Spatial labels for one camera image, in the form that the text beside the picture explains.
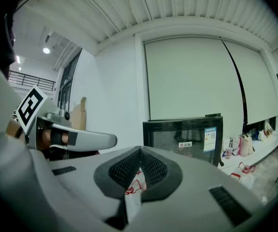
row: railing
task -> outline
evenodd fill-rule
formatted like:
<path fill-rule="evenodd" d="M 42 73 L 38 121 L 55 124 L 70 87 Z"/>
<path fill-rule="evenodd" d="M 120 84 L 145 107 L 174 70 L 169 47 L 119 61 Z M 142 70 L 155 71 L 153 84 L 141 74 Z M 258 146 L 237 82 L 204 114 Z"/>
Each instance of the railing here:
<path fill-rule="evenodd" d="M 39 88 L 49 91 L 53 91 L 53 88 L 55 86 L 54 81 L 14 71 L 9 71 L 8 82 L 28 87 L 37 85 Z"/>

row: roller blind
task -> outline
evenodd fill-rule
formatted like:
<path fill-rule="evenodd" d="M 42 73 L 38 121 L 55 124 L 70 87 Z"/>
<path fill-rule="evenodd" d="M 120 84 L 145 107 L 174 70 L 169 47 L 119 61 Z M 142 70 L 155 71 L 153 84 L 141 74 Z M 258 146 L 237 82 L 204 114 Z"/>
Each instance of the roller blind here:
<path fill-rule="evenodd" d="M 278 115 L 275 89 L 260 54 L 245 46 L 225 42 L 239 70 L 245 91 L 248 124 Z"/>
<path fill-rule="evenodd" d="M 145 45 L 151 119 L 221 113 L 223 136 L 242 133 L 239 81 L 221 40 L 176 38 Z"/>

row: label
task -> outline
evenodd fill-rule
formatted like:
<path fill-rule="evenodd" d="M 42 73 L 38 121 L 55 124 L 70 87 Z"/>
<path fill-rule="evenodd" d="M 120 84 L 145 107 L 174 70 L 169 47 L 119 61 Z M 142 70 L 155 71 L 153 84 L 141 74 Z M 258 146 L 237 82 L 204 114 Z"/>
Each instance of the label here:
<path fill-rule="evenodd" d="M 19 105 L 16 115 L 25 133 L 28 132 L 46 98 L 47 96 L 35 85 Z"/>
<path fill-rule="evenodd" d="M 179 143 L 179 148 L 192 147 L 193 142 Z"/>
<path fill-rule="evenodd" d="M 215 150 L 216 143 L 216 127 L 205 129 L 205 145 L 203 152 Z"/>

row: shelf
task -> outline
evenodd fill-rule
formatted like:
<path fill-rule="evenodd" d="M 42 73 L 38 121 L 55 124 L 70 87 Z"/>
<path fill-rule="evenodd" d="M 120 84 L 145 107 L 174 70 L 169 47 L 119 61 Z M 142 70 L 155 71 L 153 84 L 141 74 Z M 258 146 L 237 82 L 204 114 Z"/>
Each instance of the shelf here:
<path fill-rule="evenodd" d="M 266 139 L 265 141 L 253 141 L 253 147 L 255 149 L 254 153 L 247 155 L 246 157 L 242 156 L 231 156 L 230 159 L 222 157 L 224 166 L 220 165 L 218 168 L 222 170 L 225 174 L 230 175 L 235 168 L 243 162 L 245 165 L 252 166 L 253 164 L 259 162 L 262 158 L 266 157 L 278 146 L 278 133 L 274 131 L 272 136 Z"/>

